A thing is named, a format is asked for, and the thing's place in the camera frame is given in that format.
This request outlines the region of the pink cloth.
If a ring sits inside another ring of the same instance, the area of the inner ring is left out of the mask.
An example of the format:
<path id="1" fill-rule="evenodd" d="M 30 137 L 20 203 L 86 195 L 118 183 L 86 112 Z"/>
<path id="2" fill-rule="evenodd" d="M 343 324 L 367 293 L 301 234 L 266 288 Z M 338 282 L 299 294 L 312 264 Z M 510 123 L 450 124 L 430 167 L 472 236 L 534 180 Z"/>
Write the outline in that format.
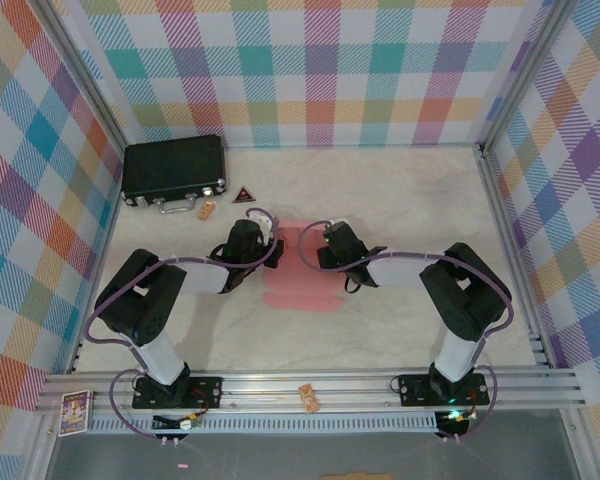
<path id="1" fill-rule="evenodd" d="M 263 281 L 267 291 L 263 301 L 270 307 L 319 313 L 335 312 L 343 304 L 343 273 L 318 272 L 309 268 L 300 258 L 302 252 L 313 264 L 318 264 L 317 252 L 327 244 L 323 227 L 312 227 L 298 246 L 298 236 L 309 224 L 303 220 L 281 220 L 279 234 L 284 251 L 275 269 L 266 267 Z"/>

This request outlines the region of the black carrying case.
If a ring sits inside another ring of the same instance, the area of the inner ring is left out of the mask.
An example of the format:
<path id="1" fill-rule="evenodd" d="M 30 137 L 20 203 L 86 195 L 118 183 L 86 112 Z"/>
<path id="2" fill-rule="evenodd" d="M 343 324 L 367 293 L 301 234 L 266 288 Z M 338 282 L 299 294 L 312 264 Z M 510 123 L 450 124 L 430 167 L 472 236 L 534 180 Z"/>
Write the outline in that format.
<path id="1" fill-rule="evenodd" d="M 129 145 L 124 151 L 121 195 L 131 207 L 155 206 L 163 214 L 180 212 L 172 202 L 194 208 L 202 198 L 226 193 L 225 150 L 218 135 Z"/>

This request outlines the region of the small connector board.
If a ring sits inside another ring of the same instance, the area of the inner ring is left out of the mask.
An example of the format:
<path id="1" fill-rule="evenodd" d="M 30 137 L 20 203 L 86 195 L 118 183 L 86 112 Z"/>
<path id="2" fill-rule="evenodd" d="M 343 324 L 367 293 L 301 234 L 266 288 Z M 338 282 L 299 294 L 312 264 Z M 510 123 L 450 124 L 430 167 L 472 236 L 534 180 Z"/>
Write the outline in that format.
<path id="1" fill-rule="evenodd" d="M 443 439 L 463 436 L 470 430 L 471 422 L 477 419 L 477 410 L 459 410 L 437 412 L 437 435 Z"/>
<path id="2" fill-rule="evenodd" d="M 205 413 L 191 413 L 183 417 L 170 418 L 154 415 L 151 420 L 151 429 L 157 430 L 181 430 L 189 431 L 198 427 Z"/>

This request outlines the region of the colourful card pack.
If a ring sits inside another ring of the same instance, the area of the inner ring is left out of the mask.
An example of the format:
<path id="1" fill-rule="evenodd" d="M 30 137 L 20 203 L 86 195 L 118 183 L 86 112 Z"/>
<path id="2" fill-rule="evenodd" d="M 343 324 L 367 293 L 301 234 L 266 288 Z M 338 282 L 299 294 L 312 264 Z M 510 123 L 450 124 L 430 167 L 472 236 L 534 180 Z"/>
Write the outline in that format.
<path id="1" fill-rule="evenodd" d="M 59 437 L 85 433 L 91 426 L 93 394 L 90 390 L 66 393 L 61 399 Z"/>

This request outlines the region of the aluminium side rail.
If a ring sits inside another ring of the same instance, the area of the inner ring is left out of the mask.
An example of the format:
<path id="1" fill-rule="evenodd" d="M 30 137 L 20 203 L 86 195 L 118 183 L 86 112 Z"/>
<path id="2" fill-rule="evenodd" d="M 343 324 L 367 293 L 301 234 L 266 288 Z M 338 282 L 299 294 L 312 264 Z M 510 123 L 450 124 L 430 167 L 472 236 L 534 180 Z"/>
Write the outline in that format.
<path id="1" fill-rule="evenodd" d="M 77 359 L 81 355 L 81 348 L 85 342 L 84 329 L 94 309 L 95 298 L 102 282 L 105 263 L 123 202 L 121 185 L 124 151 L 117 152 L 114 158 L 116 160 L 115 170 L 111 175 L 111 184 L 104 196 L 103 209 L 98 217 L 98 230 L 90 245 L 91 254 L 87 257 L 87 278 L 81 281 L 80 288 L 77 290 L 74 305 L 78 309 L 78 313 L 72 316 L 65 329 L 68 346 L 63 355 L 63 362 L 58 364 L 59 373 L 73 373 Z"/>
<path id="2" fill-rule="evenodd" d="M 524 268 L 514 230 L 507 215 L 504 197 L 499 190 L 494 170 L 480 145 L 476 146 L 475 155 L 477 169 L 494 217 L 511 276 L 511 291 L 518 305 L 516 316 L 520 317 L 526 324 L 536 364 L 546 368 L 555 368 L 555 355 L 551 344 L 545 339 L 545 331 L 539 315 L 536 297 Z"/>

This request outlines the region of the aluminium cross rail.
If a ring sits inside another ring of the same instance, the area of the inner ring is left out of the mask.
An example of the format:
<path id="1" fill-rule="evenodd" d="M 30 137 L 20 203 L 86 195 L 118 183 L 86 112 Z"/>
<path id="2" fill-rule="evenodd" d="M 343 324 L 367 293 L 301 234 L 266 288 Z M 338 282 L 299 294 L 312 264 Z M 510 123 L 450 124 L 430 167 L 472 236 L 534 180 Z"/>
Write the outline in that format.
<path id="1" fill-rule="evenodd" d="M 494 395 L 498 410 L 575 409 L 585 399 L 575 372 L 539 366 L 506 366 L 485 375 L 488 387 L 497 386 Z M 211 371 L 223 378 L 220 408 L 223 414 L 301 413 L 298 387 L 312 386 L 322 413 L 394 412 L 402 409 L 399 397 L 389 385 L 398 373 L 391 370 L 341 371 Z M 111 411 L 108 390 L 112 372 L 51 375 L 47 378 L 34 412 L 57 413 L 65 393 L 89 390 L 94 395 L 96 413 Z"/>

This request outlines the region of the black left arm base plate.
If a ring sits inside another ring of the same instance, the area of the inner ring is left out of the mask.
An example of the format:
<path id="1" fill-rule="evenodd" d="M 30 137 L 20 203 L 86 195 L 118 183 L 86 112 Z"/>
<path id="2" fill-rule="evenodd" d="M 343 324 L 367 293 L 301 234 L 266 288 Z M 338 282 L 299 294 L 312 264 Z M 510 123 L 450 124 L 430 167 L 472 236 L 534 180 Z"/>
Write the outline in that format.
<path id="1" fill-rule="evenodd" d="M 221 377 L 184 377 L 162 385 L 149 376 L 136 379 L 134 409 L 217 409 L 222 395 Z"/>

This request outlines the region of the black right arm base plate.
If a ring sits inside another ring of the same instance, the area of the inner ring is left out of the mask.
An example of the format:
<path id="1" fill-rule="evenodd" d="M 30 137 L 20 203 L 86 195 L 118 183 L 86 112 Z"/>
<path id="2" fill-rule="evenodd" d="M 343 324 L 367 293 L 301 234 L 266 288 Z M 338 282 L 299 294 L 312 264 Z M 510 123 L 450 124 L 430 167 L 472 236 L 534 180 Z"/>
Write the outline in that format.
<path id="1" fill-rule="evenodd" d="M 483 374 L 469 373 L 458 382 L 429 374 L 400 375 L 398 394 L 402 407 L 486 406 L 489 391 Z"/>

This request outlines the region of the aluminium frame post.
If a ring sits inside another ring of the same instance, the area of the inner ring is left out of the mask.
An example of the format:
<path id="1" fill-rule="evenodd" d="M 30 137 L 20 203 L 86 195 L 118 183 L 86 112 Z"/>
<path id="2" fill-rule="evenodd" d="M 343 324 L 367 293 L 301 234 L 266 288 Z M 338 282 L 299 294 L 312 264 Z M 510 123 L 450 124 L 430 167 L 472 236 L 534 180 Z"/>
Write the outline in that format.
<path id="1" fill-rule="evenodd" d="M 128 103 L 81 0 L 27 0 L 118 151 L 134 139 Z"/>
<path id="2" fill-rule="evenodd" d="M 578 0 L 529 0 L 514 29 L 512 45 L 505 50 L 503 72 L 487 97 L 488 109 L 476 134 L 483 155 L 491 150 L 510 122 L 514 109 L 535 79 L 550 48 Z"/>

